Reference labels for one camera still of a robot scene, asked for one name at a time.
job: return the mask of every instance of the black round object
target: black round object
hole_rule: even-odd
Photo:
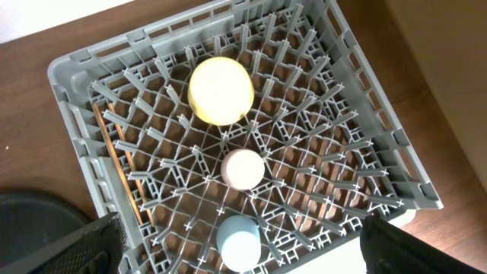
[[[72,205],[45,193],[0,194],[0,267],[89,222]]]

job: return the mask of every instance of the dish rack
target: dish rack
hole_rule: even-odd
[[[230,126],[187,100],[213,56],[256,90]],[[121,272],[227,272],[215,235],[237,214],[261,233],[250,272],[269,273],[357,237],[368,215],[442,208],[335,0],[210,2],[59,57],[48,76],[98,215],[121,214]],[[266,163],[252,190],[221,179],[236,148]]]

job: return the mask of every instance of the brown wooden surface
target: brown wooden surface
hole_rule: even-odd
[[[0,45],[0,190],[45,190],[95,218],[47,66],[58,56],[201,2],[140,0]],[[487,271],[485,193],[386,5],[339,4],[445,205],[441,211],[419,212],[404,229]]]

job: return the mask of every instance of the wooden stick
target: wooden stick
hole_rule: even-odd
[[[110,135],[108,134],[107,128],[105,126],[105,122],[103,121],[103,117],[101,116],[100,109],[98,108],[98,105],[93,104],[93,111],[95,118],[97,119],[98,126],[101,129],[101,133],[103,134],[103,137],[105,138],[105,142],[108,147],[108,152],[110,153],[110,156],[113,159],[113,162],[115,163],[116,170],[119,173],[120,179],[122,181],[123,187],[125,188],[125,191],[127,192],[127,196],[129,197],[130,204],[132,205],[132,208],[134,209],[135,212],[135,217],[137,217],[138,223],[140,225],[143,224],[142,217],[140,216],[140,212],[138,211],[138,207],[135,204],[134,197],[132,196],[132,191],[130,190],[129,182],[127,182],[127,178],[125,177],[125,174],[123,173],[122,166],[120,165],[119,159],[116,156],[115,148],[113,147],[112,140],[110,139]]]
[[[115,107],[113,106],[112,103],[108,104],[108,108],[115,113]],[[122,131],[122,127],[115,123],[115,128],[116,132],[119,134],[119,138],[122,141],[125,141],[125,136]],[[130,152],[125,151],[125,155],[127,157],[127,161],[129,162],[130,170],[131,171],[137,171],[135,168],[134,160],[132,159],[132,155]],[[138,192],[140,193],[140,197],[142,197],[143,202],[147,202],[147,199],[145,198],[145,193],[144,193],[144,188],[142,187],[142,183],[140,180],[135,180],[135,184],[137,185]],[[154,219],[152,218],[151,210],[147,209],[147,215],[149,216],[149,221],[151,222],[151,225],[154,226]]]

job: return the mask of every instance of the light blue cup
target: light blue cup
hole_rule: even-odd
[[[248,217],[237,215],[224,220],[216,234],[216,245],[223,263],[232,271],[246,272],[259,263],[259,228]]]

